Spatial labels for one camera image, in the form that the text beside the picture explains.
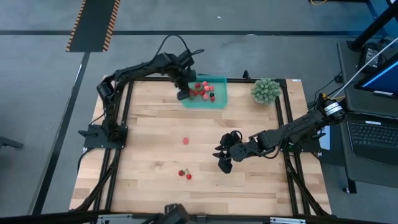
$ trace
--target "red fruit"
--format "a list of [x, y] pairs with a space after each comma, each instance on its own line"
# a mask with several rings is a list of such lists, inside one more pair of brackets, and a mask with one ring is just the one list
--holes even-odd
[[189, 139], [188, 138], [184, 138], [184, 140], [182, 141], [184, 144], [188, 144], [189, 143]]

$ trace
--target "monitor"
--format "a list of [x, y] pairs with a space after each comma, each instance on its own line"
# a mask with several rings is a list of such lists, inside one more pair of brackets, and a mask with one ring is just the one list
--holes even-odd
[[374, 74], [361, 80], [356, 88], [385, 95], [398, 95], [398, 54], [386, 61]]

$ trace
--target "wood plank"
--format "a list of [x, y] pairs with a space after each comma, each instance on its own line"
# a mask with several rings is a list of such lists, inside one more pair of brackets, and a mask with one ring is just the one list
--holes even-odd
[[[287, 84], [293, 117], [298, 118], [307, 112], [302, 84], [292, 80]], [[230, 174], [222, 173], [217, 158], [211, 155], [221, 136], [232, 130], [240, 130], [247, 141], [254, 133], [278, 128], [275, 105], [255, 103], [250, 95], [252, 85], [229, 83], [228, 105], [223, 110], [191, 110], [177, 101], [169, 82], [134, 82], [127, 118], [129, 134], [119, 163], [112, 211], [157, 213], [168, 203], [182, 203], [190, 213], [291, 215], [282, 154], [271, 160], [252, 157], [234, 162]], [[281, 102], [287, 121], [283, 96]], [[93, 119], [102, 113], [98, 99]], [[189, 138], [189, 145], [182, 144], [184, 137]], [[103, 153], [103, 149], [94, 149], [83, 158], [70, 208], [79, 206], [95, 186]], [[318, 161], [302, 154], [302, 162], [308, 188], [322, 207], [330, 209]], [[179, 177], [181, 169], [188, 169], [192, 180]]]

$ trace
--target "orange and black tape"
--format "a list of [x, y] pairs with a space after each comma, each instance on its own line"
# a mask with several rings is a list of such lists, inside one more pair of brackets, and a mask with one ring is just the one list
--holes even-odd
[[118, 16], [119, 6], [120, 6], [120, 0], [114, 0], [112, 14], [111, 14], [111, 18], [109, 20], [108, 30], [106, 31], [106, 36], [105, 36], [104, 45], [102, 47], [102, 52], [107, 52], [108, 49], [109, 49], [109, 45], [111, 43], [111, 38], [112, 38], [114, 25], [116, 23], [116, 18]]
[[70, 37], [69, 37], [69, 40], [68, 40], [68, 45], [67, 45], [67, 49], [66, 49], [67, 52], [70, 51], [70, 44], [72, 43], [73, 36], [75, 35], [76, 28], [77, 28], [77, 25], [79, 24], [81, 13], [83, 12], [85, 4], [86, 4], [86, 0], [83, 0], [83, 2], [81, 3], [81, 6], [80, 6], [79, 14], [77, 15], [77, 18], [76, 18], [75, 25], [73, 26], [72, 33], [70, 34]]

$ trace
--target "laptop keyboard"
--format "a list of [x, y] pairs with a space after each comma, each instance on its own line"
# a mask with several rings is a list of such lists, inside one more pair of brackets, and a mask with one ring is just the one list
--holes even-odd
[[398, 128], [349, 121], [351, 142], [355, 145], [398, 149]]

